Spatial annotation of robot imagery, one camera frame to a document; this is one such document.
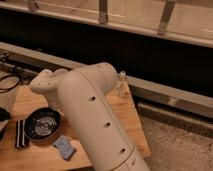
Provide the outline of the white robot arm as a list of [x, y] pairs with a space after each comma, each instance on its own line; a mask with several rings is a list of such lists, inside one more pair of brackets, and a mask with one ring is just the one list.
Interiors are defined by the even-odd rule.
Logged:
[[116, 82], [115, 68], [102, 62], [71, 71], [44, 69], [30, 88], [63, 111], [96, 171], [150, 171], [106, 100]]

